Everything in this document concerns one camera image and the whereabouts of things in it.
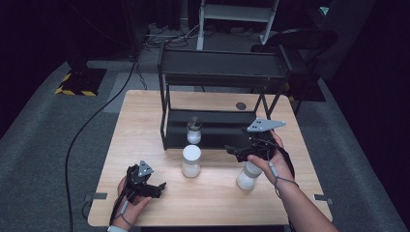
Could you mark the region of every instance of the wrist strap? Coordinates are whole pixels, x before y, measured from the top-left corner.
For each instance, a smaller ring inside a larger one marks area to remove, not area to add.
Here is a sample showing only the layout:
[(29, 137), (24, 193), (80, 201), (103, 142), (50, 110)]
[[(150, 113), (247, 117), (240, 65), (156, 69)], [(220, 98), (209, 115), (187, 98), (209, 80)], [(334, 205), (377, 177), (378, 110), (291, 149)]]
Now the wrist strap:
[(117, 216), (114, 220), (116, 220), (117, 218), (121, 217), (121, 218), (124, 220), (124, 222), (126, 222), (130, 227), (132, 227), (132, 224), (129, 223), (129, 222), (126, 220), (126, 218), (124, 217), (124, 213), (125, 213), (126, 210), (127, 210), (128, 204), (129, 204), (129, 201), (126, 200), (126, 202), (124, 202), (123, 208), (121, 209), (120, 215)]
[(107, 232), (127, 232), (127, 230), (120, 228), (118, 226), (115, 226), (115, 225), (110, 225), (108, 227)]
[(277, 188), (278, 179), (281, 179), (281, 180), (283, 180), (283, 181), (286, 181), (286, 182), (295, 184), (297, 187), (299, 187), (299, 185), (298, 185), (296, 182), (291, 181), (291, 180), (287, 180), (287, 179), (284, 179), (284, 178), (281, 178), (281, 177), (279, 176), (279, 174), (278, 174), (277, 169), (275, 168), (275, 166), (274, 166), (274, 164), (272, 163), (271, 160), (269, 160), (269, 167), (271, 168), (272, 174), (274, 174), (274, 176), (275, 176), (275, 178), (276, 178), (276, 179), (275, 179), (275, 183), (274, 183), (275, 189)]

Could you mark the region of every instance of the black stand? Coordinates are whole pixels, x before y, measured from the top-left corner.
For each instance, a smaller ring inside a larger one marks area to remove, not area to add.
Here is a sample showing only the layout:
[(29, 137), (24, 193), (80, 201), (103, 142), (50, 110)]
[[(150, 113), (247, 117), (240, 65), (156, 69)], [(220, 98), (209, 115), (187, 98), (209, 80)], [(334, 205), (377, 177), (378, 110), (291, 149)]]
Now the black stand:
[[(158, 74), (163, 149), (184, 148), (188, 145), (187, 121), (192, 116), (199, 117), (203, 124), (201, 141), (198, 144), (201, 148), (224, 149), (226, 144), (236, 147), (248, 145), (249, 138), (245, 136), (243, 129), (255, 120), (260, 104), (265, 109), (266, 118), (270, 119), (291, 72), (292, 67), (283, 52), (283, 47), (280, 47), (278, 54), (270, 54), (165, 49), (162, 42)], [(240, 111), (178, 109), (171, 105), (170, 85), (266, 89), (272, 81), (277, 82), (279, 88), (270, 106), (264, 91), (259, 94), (255, 106), (247, 111), (246, 106), (240, 102), (237, 102)]]
[(84, 72), (70, 70), (64, 77), (56, 94), (96, 96), (105, 76), (105, 69), (86, 69)]
[(61, 10), (63, 6), (62, 1), (32, 2), (33, 4), (39, 4), (38, 6), (44, 10), (45, 20), (55, 33), (67, 63), (72, 68), (64, 77), (55, 93), (96, 96), (106, 70), (89, 69), (87, 67), (86, 61), (82, 58), (73, 35), (62, 16), (64, 15), (64, 12)]

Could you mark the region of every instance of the wrist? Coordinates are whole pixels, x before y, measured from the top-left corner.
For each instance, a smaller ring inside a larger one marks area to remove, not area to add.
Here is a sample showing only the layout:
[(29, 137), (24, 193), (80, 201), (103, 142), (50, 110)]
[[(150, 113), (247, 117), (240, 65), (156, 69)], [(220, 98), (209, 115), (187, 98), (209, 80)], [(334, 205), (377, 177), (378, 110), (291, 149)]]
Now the wrist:
[(127, 232), (128, 230), (126, 230), (126, 229), (124, 229), (124, 228), (121, 228), (121, 227), (118, 227), (118, 226), (116, 226), (116, 225), (114, 225), (114, 224), (112, 224), (112, 225), (110, 225), (109, 227), (108, 227), (108, 230), (107, 230), (107, 232)]
[(124, 231), (129, 231), (131, 229), (131, 226), (122, 217), (114, 219), (112, 225), (123, 229)]
[(276, 188), (280, 196), (300, 190), (299, 186), (296, 183), (283, 181), (281, 179), (278, 179)]

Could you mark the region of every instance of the wooden table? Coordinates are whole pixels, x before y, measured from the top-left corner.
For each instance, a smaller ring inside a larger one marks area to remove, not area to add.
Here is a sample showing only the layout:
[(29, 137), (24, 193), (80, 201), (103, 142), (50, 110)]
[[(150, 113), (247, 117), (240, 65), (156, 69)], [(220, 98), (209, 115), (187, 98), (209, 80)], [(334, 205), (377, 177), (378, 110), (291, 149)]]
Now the wooden table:
[[(238, 110), (237, 102), (255, 105), (258, 95), (172, 92), (173, 107), (189, 109)], [(274, 96), (267, 96), (268, 102)], [(137, 221), (138, 226), (210, 226), (287, 224), (288, 217), (274, 187), (262, 174), (253, 190), (241, 190), (236, 177), (244, 163), (224, 150), (202, 150), (201, 172), (186, 178), (181, 171), (182, 149), (164, 150), (161, 144), (161, 97), (158, 91), (129, 91), (124, 99), (117, 126), (106, 156), (88, 221), (107, 226), (117, 186), (129, 166), (145, 160), (155, 169), (148, 184), (167, 182), (161, 198), (153, 199)], [(263, 107), (257, 115), (265, 118)], [(323, 194), (307, 147), (289, 100), (280, 97), (272, 120), (284, 121), (277, 128), (296, 171), (296, 181), (309, 199), (332, 220), (327, 202), (315, 201)]]

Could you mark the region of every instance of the shelf leg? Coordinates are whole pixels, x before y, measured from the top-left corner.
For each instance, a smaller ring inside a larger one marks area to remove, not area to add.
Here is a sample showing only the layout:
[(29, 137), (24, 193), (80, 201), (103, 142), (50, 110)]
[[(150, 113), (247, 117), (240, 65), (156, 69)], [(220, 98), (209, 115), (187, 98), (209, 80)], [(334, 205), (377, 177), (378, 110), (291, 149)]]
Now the shelf leg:
[(196, 50), (202, 50), (204, 47), (204, 23), (205, 23), (205, 0), (201, 2), (201, 8), (199, 9), (199, 34), (198, 41), (196, 43)]
[(275, 15), (277, 14), (278, 4), (279, 4), (279, 0), (276, 0), (276, 1), (274, 2), (274, 5), (272, 6), (271, 15), (269, 16), (269, 21), (268, 21), (268, 23), (266, 24), (265, 34), (259, 36), (260, 42), (261, 42), (263, 45), (264, 45), (264, 44), (268, 41), (268, 39), (269, 39), (269, 34), (271, 33), (272, 24), (274, 23)]

